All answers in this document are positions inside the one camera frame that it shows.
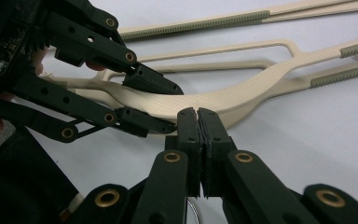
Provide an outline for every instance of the black mechanical linkage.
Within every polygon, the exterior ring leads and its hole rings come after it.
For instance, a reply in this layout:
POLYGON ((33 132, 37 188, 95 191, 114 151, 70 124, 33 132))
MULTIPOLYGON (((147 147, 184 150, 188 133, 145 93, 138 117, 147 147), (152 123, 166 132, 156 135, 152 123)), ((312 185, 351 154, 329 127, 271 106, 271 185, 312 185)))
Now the black mechanical linkage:
POLYGON ((215 112, 200 108, 198 114, 204 141, 204 172, 201 178, 204 195, 222 197, 227 184, 227 154, 237 148, 215 112))
POLYGON ((127 205, 129 193, 126 188, 102 185, 86 197, 67 224, 111 223, 119 224, 127 205))
POLYGON ((243 207, 235 189, 228 185, 223 199, 223 211, 229 224, 252 223, 248 212, 243 207))
POLYGON ((305 188, 301 202, 321 223, 358 224, 358 202, 340 189, 311 185, 305 188))
POLYGON ((159 153, 146 180, 131 224, 186 223, 187 155, 159 153))
POLYGON ((165 150, 183 151, 188 156, 188 196, 200 196, 200 177, 202 169, 202 138, 193 108, 181 110, 177 117, 178 134, 165 137, 165 150))
POLYGON ((134 65, 134 70, 126 75, 123 86, 156 94, 184 94, 176 83, 164 78, 162 74, 141 63, 134 65))
POLYGON ((136 206, 138 206, 138 202, 141 200, 146 181, 147 179, 139 182, 137 185, 129 189, 129 198, 127 200, 126 210, 121 220, 122 224, 131 223, 133 214, 136 212, 136 206))
POLYGON ((228 153, 226 174, 252 223, 319 223, 254 153, 228 153))
POLYGON ((149 131, 151 133, 172 133, 176 130, 174 123, 164 119, 157 119, 131 107, 122 107, 116 109, 117 123, 114 128, 123 132, 132 131, 130 133, 139 133, 144 136, 149 131))
POLYGON ((70 143, 77 139, 77 127, 42 112, 0 100, 0 118, 25 125, 51 139, 70 143))
POLYGON ((135 53, 126 48, 117 32, 115 17, 87 0, 17 0, 4 10, 7 14, 0 18, 0 92, 11 92, 95 127, 77 133, 70 123, 16 105, 5 105, 13 115, 0 111, 6 119, 62 142, 74 141, 104 127, 142 137, 149 132, 171 133, 175 130, 174 125, 165 120, 130 108, 109 109, 35 75, 29 52, 51 44, 57 47, 57 58, 76 66, 89 62, 131 75, 144 71, 145 76, 135 78, 127 85, 132 88, 142 87, 142 91, 160 94, 183 94, 176 84, 137 62, 135 53), (29 120, 21 118, 22 111, 30 116, 29 120), (44 119, 42 124, 57 124, 56 128, 36 127, 38 124, 32 120, 41 118, 44 119))
POLYGON ((25 100, 75 118, 87 119, 99 126, 112 127, 117 121, 115 111, 36 76, 20 75, 11 92, 25 100))

